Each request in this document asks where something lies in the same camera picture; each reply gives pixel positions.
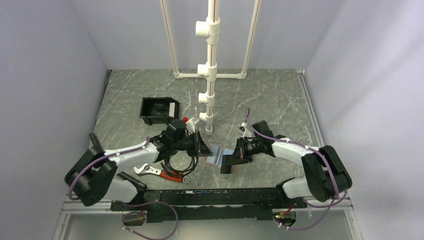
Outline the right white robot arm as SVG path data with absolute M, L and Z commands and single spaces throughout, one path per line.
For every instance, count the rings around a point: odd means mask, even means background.
M 296 198 L 315 198 L 325 202 L 347 191 L 353 185 L 336 150 L 330 146 L 311 147 L 283 135 L 274 135 L 264 120 L 252 125 L 253 136 L 239 137 L 231 155 L 224 155 L 221 174 L 231 174 L 233 166 L 253 161 L 255 155 L 266 154 L 289 160 L 303 168 L 304 177 L 279 183 L 276 203 L 289 207 Z

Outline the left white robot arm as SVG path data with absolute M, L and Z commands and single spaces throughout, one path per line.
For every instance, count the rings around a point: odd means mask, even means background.
M 106 199 L 124 202 L 129 209 L 137 210 L 144 203 L 145 187 L 128 175 L 128 170 L 138 176 L 156 175 L 188 183 L 199 158 L 213 155 L 196 127 L 187 126 L 180 119 L 174 119 L 160 134 L 121 149 L 103 149 L 94 133 L 89 137 L 93 146 L 64 177 L 68 197 L 80 200 L 84 206 Z

